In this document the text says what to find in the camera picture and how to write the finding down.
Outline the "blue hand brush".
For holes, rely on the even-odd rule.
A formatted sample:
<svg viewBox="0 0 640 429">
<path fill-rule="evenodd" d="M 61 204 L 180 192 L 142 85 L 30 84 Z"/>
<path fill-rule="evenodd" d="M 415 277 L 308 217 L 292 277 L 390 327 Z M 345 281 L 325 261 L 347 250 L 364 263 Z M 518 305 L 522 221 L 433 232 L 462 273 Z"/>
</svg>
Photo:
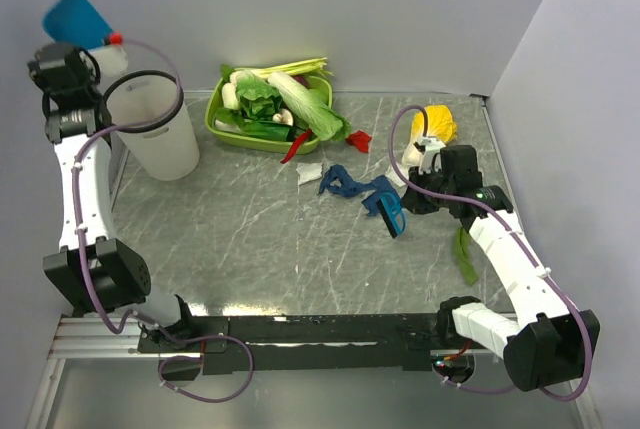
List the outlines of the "blue hand brush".
<svg viewBox="0 0 640 429">
<path fill-rule="evenodd" d="M 403 234 L 406 229 L 406 216 L 398 196 L 395 193 L 384 192 L 376 205 L 391 237 L 397 238 Z"/>
</svg>

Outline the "blue dustpan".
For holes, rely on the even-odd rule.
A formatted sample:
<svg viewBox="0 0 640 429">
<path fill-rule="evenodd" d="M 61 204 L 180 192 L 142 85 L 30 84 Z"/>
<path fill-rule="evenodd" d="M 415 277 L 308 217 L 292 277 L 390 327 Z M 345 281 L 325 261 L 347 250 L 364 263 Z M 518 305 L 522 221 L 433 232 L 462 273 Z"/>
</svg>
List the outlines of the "blue dustpan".
<svg viewBox="0 0 640 429">
<path fill-rule="evenodd" d="M 42 28 L 55 42 L 92 50 L 113 30 L 89 0 L 58 0 L 42 19 Z"/>
</svg>

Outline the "red paper scrap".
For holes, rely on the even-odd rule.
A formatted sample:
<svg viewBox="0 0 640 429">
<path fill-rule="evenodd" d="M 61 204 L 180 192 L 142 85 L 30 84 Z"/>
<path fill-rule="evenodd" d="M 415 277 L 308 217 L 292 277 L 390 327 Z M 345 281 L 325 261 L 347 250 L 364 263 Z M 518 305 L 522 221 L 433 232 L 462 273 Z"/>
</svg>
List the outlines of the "red paper scrap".
<svg viewBox="0 0 640 429">
<path fill-rule="evenodd" d="M 372 137 L 362 130 L 351 133 L 346 137 L 345 142 L 356 148 L 361 153 L 369 153 Z"/>
</svg>

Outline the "dark blue paper scrap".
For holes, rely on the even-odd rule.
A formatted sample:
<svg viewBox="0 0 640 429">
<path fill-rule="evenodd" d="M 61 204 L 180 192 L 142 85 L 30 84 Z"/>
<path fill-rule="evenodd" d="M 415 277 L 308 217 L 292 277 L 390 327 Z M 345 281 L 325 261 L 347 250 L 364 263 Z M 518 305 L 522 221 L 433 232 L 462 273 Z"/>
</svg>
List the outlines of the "dark blue paper scrap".
<svg viewBox="0 0 640 429">
<path fill-rule="evenodd" d="M 352 198 L 374 189 L 375 187 L 371 183 L 355 181 L 342 165 L 335 164 L 324 174 L 318 194 L 321 195 L 325 191 L 329 191 L 344 198 Z"/>
<path fill-rule="evenodd" d="M 400 203 L 400 196 L 385 175 L 380 175 L 369 183 L 370 193 L 362 200 L 362 205 L 369 217 L 379 214 L 378 201 L 385 194 L 390 194 L 394 203 Z"/>
</svg>

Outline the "white paper scrap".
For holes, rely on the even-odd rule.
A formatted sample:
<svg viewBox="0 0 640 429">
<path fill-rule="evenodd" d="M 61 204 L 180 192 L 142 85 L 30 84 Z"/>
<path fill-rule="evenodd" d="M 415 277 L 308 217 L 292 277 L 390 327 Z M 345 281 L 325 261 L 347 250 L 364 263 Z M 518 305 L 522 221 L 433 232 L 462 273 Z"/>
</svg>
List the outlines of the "white paper scrap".
<svg viewBox="0 0 640 429">
<path fill-rule="evenodd" d="M 389 166 L 386 173 L 385 173 L 385 177 L 396 187 L 401 188 L 401 187 L 405 187 L 406 183 L 405 183 L 405 179 L 409 179 L 408 176 L 408 168 L 403 166 L 403 165 L 399 165 L 398 169 L 400 171 L 400 175 L 398 175 L 398 173 L 394 170 L 394 168 L 392 166 Z"/>
<path fill-rule="evenodd" d="M 317 181 L 323 177 L 323 164 L 298 163 L 296 166 L 296 173 L 298 175 L 297 185 L 302 186 L 304 184 Z"/>
</svg>

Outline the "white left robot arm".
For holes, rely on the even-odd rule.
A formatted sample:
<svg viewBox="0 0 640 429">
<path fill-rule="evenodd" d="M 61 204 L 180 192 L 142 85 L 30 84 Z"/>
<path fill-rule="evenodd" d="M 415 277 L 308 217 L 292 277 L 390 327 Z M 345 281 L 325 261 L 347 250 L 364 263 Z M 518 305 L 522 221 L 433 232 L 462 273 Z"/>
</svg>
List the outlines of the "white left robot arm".
<svg viewBox="0 0 640 429">
<path fill-rule="evenodd" d="M 162 332 L 176 351 L 192 347 L 198 327 L 178 295 L 153 288 L 143 257 L 117 236 L 109 185 L 111 135 L 117 131 L 99 91 L 101 69 L 86 49 L 54 42 L 28 63 L 41 90 L 45 135 L 54 149 L 62 182 L 63 225 L 56 253 L 43 260 L 48 280 L 75 314 L 98 314 L 114 334 L 134 318 L 149 332 Z"/>
</svg>

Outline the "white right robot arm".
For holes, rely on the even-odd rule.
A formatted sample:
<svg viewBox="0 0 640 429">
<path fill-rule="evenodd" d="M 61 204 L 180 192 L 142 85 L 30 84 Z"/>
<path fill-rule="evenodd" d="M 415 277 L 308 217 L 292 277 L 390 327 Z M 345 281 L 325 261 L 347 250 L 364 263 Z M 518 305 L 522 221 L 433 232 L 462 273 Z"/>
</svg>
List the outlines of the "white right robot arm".
<svg viewBox="0 0 640 429">
<path fill-rule="evenodd" d="M 458 220 L 491 263 L 515 311 L 508 319 L 475 297 L 452 297 L 438 310 L 438 339 L 448 347 L 470 340 L 490 350 L 523 392 L 571 380 L 587 383 L 600 323 L 551 281 L 505 191 L 484 184 L 476 150 L 426 137 L 410 145 L 403 160 L 409 166 L 403 207 L 413 214 L 445 209 Z"/>
</svg>

